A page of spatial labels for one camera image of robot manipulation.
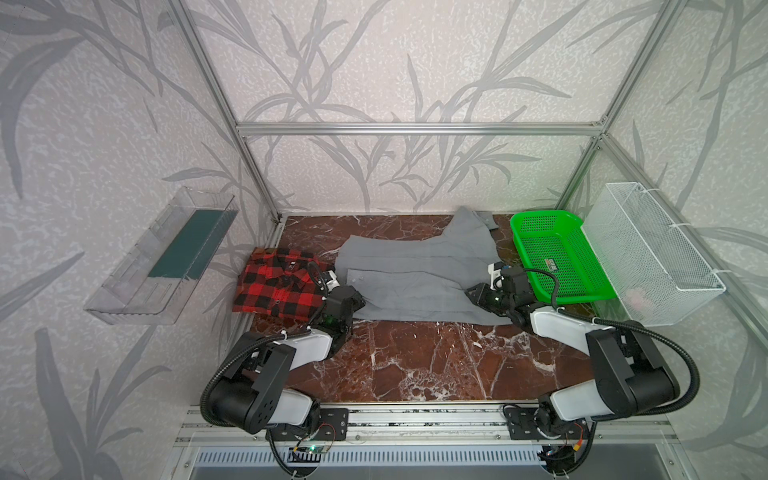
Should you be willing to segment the grey long sleeve shirt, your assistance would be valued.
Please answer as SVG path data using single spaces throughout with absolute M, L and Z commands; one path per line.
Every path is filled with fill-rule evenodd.
M 488 283 L 488 266 L 500 260 L 496 227 L 490 213 L 461 207 L 441 234 L 425 240 L 352 236 L 339 249 L 335 272 L 364 298 L 356 313 L 362 320 L 501 325 L 504 319 L 465 295 Z

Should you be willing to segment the green plastic basket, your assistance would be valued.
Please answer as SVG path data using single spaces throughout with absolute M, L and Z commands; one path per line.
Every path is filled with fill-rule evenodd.
M 548 303 L 558 284 L 556 303 L 571 305 L 617 297 L 583 230 L 583 220 L 563 210 L 517 213 L 510 219 L 513 242 L 537 299 Z M 546 258 L 560 265 L 550 272 Z

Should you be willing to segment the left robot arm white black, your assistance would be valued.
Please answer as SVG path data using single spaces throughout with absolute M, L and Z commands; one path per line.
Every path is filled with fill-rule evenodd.
M 256 434 L 280 427 L 300 435 L 321 428 L 321 407 L 307 394 L 286 387 L 293 370 L 332 358 L 351 336 L 354 314 L 365 306 L 351 286 L 333 288 L 308 326 L 262 337 L 243 334 L 200 397 L 200 413 L 211 425 Z

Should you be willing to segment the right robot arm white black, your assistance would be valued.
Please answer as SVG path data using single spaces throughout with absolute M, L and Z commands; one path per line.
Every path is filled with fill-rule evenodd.
M 556 437 L 582 421 L 665 414 L 696 396 L 697 366 L 674 341 L 638 322 L 568 312 L 558 303 L 560 282 L 550 271 L 502 262 L 488 271 L 489 282 L 465 292 L 473 305 L 590 360 L 590 380 L 546 394 L 525 412 L 541 434 Z

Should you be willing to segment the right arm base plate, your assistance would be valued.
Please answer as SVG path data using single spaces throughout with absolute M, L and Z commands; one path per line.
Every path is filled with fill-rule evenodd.
M 584 419 L 562 420 L 550 406 L 522 406 L 507 404 L 502 407 L 507 429 L 512 440 L 583 440 L 589 427 Z

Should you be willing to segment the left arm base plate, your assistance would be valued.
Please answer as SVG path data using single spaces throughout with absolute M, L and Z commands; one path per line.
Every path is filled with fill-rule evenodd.
M 343 441 L 347 437 L 350 410 L 321 407 L 302 425 L 276 424 L 268 431 L 276 441 Z

